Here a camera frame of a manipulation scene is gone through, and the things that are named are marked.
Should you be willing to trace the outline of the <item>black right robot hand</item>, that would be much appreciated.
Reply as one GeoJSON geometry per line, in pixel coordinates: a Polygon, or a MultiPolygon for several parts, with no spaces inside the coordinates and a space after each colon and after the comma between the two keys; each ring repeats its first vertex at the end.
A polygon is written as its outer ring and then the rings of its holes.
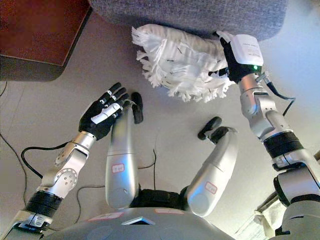
{"type": "Polygon", "coordinates": [[[264,59],[258,40],[254,36],[233,35],[220,30],[215,31],[213,35],[219,38],[223,48],[230,81],[238,83],[247,75],[261,74],[264,59]]]}

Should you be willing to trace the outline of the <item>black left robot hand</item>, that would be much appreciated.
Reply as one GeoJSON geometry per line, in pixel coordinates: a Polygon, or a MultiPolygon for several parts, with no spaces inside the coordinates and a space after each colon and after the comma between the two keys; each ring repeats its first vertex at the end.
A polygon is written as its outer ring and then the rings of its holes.
{"type": "Polygon", "coordinates": [[[128,98],[126,88],[115,83],[87,108],[79,121],[78,131],[92,134],[97,141],[106,137],[128,98]]]}

